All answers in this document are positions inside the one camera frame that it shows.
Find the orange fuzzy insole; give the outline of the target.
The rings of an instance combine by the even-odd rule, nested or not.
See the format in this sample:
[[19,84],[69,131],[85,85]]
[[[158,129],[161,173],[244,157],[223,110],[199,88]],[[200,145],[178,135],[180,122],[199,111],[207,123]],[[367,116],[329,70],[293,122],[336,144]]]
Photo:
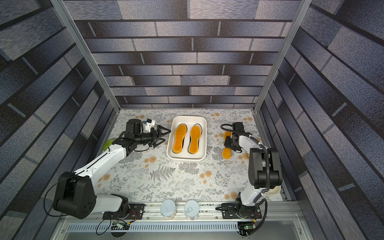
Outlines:
[[[227,140],[227,137],[230,138],[231,136],[232,136],[232,133],[226,131],[224,134],[224,141]],[[231,158],[231,156],[232,156],[232,150],[227,148],[227,147],[224,147],[223,152],[222,152],[222,157],[226,160],[229,160]]]
[[173,153],[179,154],[182,152],[184,146],[184,139],[187,134],[187,125],[180,124],[174,132],[174,145],[172,148]]
[[195,124],[190,131],[190,144],[188,152],[196,154],[199,150],[199,142],[202,136],[202,128],[200,124]]

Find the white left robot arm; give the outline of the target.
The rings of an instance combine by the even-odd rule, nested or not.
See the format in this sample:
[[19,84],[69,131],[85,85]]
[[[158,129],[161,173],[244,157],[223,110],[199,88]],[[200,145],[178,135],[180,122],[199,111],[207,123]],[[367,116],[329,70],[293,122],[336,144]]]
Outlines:
[[62,216],[84,219],[94,213],[103,213],[104,219],[125,219],[130,215],[128,198],[111,194],[97,196],[94,187],[98,180],[114,165],[136,151],[139,145],[156,148],[165,142],[171,130],[162,126],[151,127],[145,132],[142,121],[131,119],[126,130],[112,144],[85,166],[73,173],[64,172],[56,185],[53,209]]

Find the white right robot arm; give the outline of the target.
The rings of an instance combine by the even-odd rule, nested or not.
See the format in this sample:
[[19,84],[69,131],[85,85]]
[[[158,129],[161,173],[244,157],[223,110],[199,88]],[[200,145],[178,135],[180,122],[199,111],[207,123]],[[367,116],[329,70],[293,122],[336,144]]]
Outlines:
[[225,148],[249,155],[249,184],[239,193],[234,206],[228,207],[228,212],[235,213],[240,219],[258,218],[260,205],[267,208],[267,192],[282,184],[280,154],[277,149],[264,146],[246,132],[241,122],[222,124],[221,129],[232,134],[226,137]]

